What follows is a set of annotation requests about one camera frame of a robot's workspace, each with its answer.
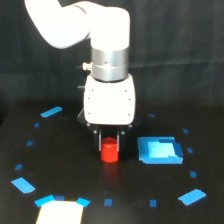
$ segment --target blue tape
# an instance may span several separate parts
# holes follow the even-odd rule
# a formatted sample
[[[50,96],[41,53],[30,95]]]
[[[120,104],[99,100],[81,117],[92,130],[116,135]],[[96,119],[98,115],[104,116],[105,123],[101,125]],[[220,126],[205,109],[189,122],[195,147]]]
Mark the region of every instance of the blue tape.
[[[112,206],[112,203],[113,203],[112,199],[105,199],[104,206]]]
[[[33,141],[28,141],[28,142],[26,143],[26,145],[27,145],[27,146],[31,146],[31,145],[33,145]]]
[[[20,177],[19,179],[11,181],[11,183],[17,187],[23,194],[31,193],[35,190],[35,188],[28,183],[25,179]]]
[[[188,130],[188,129],[183,129],[183,132],[184,132],[185,134],[189,134],[189,130]]]
[[[88,200],[86,200],[86,199],[83,199],[83,198],[79,198],[79,199],[77,200],[77,203],[78,203],[79,205],[82,205],[83,207],[87,207],[87,206],[89,205],[90,201],[88,201]]]
[[[21,170],[22,166],[23,166],[22,164],[18,164],[18,165],[16,166],[15,170]]]
[[[197,173],[195,171],[190,172],[191,177],[197,178]]]
[[[41,198],[39,200],[36,200],[34,203],[37,205],[37,207],[41,207],[43,204],[46,204],[50,201],[55,201],[53,195],[49,195],[47,197]]]
[[[155,114],[148,114],[149,117],[155,117]]]
[[[173,143],[173,147],[177,156],[184,156],[180,143]]]
[[[206,194],[198,189],[195,189],[181,197],[178,198],[178,200],[182,201],[185,205],[190,205],[201,198],[204,198]]]
[[[187,152],[188,153],[193,153],[193,149],[192,148],[187,148]]]
[[[41,116],[42,117],[49,117],[49,116],[51,116],[53,114],[56,114],[56,113],[58,113],[60,111],[62,111],[62,108],[61,107],[55,107],[55,108],[53,108],[51,110],[48,110],[48,111],[42,113]]]
[[[40,127],[40,123],[35,123],[34,127],[35,128],[39,128]]]
[[[65,196],[54,196],[54,199],[56,201],[64,201],[65,200]]]
[[[156,208],[156,207],[157,207],[157,202],[156,202],[156,200],[150,200],[150,207],[151,207],[151,208]]]

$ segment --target red cube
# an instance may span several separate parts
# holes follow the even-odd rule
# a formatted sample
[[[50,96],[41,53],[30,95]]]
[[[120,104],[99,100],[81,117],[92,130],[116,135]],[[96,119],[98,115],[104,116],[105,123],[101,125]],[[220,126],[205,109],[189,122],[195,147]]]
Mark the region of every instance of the red cube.
[[[102,140],[101,160],[107,163],[118,161],[117,139],[108,137]]]

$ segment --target black table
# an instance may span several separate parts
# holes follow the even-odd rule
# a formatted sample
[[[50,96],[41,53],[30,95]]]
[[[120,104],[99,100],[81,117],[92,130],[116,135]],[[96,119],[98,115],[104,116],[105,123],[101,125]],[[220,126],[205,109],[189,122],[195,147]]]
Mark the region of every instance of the black table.
[[[40,116],[55,106],[63,110]],[[77,122],[81,109],[78,103],[24,102],[8,115],[0,128],[1,224],[35,223],[39,208],[34,201],[48,195],[90,200],[82,224],[224,223],[224,108],[138,103],[143,124],[129,134],[126,158],[112,164],[100,160],[92,133]],[[183,164],[140,162],[137,137],[142,136],[174,136],[182,146]],[[20,171],[15,171],[17,164],[23,165]],[[197,172],[196,179],[190,171]],[[19,177],[35,191],[23,194],[13,186],[11,181]],[[190,206],[177,199],[193,189],[205,192],[206,198]],[[104,206],[105,198],[113,199],[112,207]],[[150,208],[150,199],[157,200],[157,208]]]

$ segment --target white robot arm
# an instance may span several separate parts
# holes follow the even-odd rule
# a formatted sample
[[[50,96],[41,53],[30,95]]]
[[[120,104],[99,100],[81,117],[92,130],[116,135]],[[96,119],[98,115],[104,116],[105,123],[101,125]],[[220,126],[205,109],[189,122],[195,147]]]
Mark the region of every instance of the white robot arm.
[[[135,114],[135,89],[128,74],[129,13],[83,1],[61,7],[57,0],[25,0],[27,11],[42,37],[63,49],[91,41],[92,62],[84,93],[87,122],[128,125]]]

